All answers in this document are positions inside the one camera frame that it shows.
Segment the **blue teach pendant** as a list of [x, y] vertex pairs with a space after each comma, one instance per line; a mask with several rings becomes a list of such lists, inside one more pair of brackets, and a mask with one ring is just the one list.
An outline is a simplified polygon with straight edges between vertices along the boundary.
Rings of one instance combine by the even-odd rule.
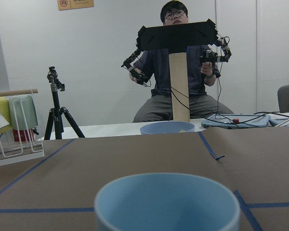
[[272, 127], [279, 126], [280, 124], [282, 124], [282, 127], [289, 127], [289, 113], [287, 115], [271, 114], [269, 123]]
[[263, 128], [268, 125], [270, 118], [270, 115], [213, 114], [204, 119], [201, 125], [203, 128]]

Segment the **seated operator person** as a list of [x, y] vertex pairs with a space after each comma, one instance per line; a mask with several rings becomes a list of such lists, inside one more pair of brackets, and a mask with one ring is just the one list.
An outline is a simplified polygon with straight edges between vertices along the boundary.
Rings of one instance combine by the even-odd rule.
[[133, 69], [145, 76], [146, 81], [155, 79], [151, 97], [134, 116], [133, 121], [151, 122], [171, 119], [206, 118], [215, 113], [232, 114], [233, 111], [206, 93], [206, 86], [213, 86], [220, 77], [220, 71], [212, 62], [200, 61], [209, 47], [207, 44], [179, 49], [144, 51]]

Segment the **green cup on rack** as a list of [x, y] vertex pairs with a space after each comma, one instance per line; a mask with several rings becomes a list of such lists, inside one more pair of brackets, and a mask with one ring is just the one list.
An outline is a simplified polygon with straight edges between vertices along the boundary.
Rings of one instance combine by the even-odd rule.
[[31, 95], [16, 95], [8, 99], [11, 126], [26, 130], [38, 126], [34, 101]]

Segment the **grey office chair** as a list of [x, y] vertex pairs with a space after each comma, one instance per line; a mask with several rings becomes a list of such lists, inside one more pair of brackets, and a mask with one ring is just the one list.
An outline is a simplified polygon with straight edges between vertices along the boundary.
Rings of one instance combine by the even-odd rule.
[[289, 112], [289, 85], [282, 86], [277, 91], [278, 106], [280, 112]]

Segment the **blue bowl with fork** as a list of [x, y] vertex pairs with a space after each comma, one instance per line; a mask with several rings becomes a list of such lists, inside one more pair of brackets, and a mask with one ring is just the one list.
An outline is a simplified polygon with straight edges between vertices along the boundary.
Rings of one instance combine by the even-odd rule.
[[161, 121], [142, 126], [142, 135], [194, 132], [195, 125], [182, 121]]

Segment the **cardboard post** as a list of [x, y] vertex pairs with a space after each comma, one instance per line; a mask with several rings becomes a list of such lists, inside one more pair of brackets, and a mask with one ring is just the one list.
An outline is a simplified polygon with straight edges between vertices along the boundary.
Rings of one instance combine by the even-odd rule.
[[174, 121], [190, 122], [186, 52], [169, 54]]

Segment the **light blue cup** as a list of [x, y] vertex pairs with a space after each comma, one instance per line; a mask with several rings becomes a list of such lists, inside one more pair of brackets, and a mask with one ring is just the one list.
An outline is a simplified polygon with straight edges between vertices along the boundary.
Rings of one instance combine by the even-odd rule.
[[240, 206], [222, 184], [183, 173], [146, 173], [106, 184], [94, 201], [99, 231], [237, 231]]

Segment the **black teleoperation leader device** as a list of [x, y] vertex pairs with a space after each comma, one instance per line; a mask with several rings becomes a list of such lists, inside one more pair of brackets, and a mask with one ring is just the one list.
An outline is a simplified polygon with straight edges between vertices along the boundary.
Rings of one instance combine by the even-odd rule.
[[196, 45], [216, 45], [221, 47], [224, 56], [219, 56], [210, 50], [205, 50], [199, 57], [199, 64], [203, 62], [223, 63], [228, 62], [231, 57], [231, 51], [228, 46], [227, 37], [218, 38], [216, 24], [208, 19], [205, 22], [196, 22], [171, 26], [143, 26], [138, 31], [135, 50], [122, 64], [133, 77], [137, 79], [137, 83], [145, 86], [149, 78], [144, 74], [139, 74], [131, 63], [143, 51], [168, 49], [169, 53], [179, 53], [187, 50], [187, 47]]

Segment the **yellow cup on rack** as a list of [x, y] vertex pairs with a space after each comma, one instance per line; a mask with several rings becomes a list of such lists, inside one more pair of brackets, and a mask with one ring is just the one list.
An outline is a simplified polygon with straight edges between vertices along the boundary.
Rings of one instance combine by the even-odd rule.
[[9, 102], [6, 98], [0, 97], [0, 133], [5, 133], [12, 129]]

